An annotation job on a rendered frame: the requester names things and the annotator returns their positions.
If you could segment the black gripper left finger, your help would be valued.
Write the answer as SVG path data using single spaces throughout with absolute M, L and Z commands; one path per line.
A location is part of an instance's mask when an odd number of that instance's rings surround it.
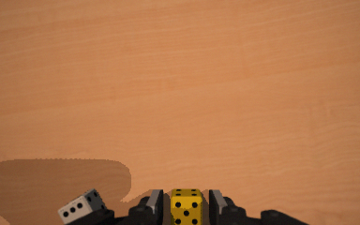
M 128 216 L 114 217 L 110 209 L 98 209 L 65 225 L 162 225 L 163 189 L 153 189 L 151 196 L 141 198 Z

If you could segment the white die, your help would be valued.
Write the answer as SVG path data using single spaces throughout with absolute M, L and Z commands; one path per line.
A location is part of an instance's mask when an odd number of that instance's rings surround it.
M 106 209 L 106 207 L 99 198 L 96 190 L 91 188 L 78 198 L 60 208 L 58 214 L 64 224 L 67 224 L 74 219 L 81 218 L 98 209 Z

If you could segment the yellow die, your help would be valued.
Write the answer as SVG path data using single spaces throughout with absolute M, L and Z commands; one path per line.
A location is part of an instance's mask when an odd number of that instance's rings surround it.
M 172 190 L 171 225 L 203 225 L 203 198 L 199 189 Z

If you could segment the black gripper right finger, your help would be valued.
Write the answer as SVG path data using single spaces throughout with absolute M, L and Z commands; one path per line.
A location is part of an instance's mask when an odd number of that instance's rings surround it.
M 219 189 L 209 189 L 209 221 L 210 225 L 309 225 L 273 209 L 261 211 L 261 218 L 247 217 L 246 210 Z

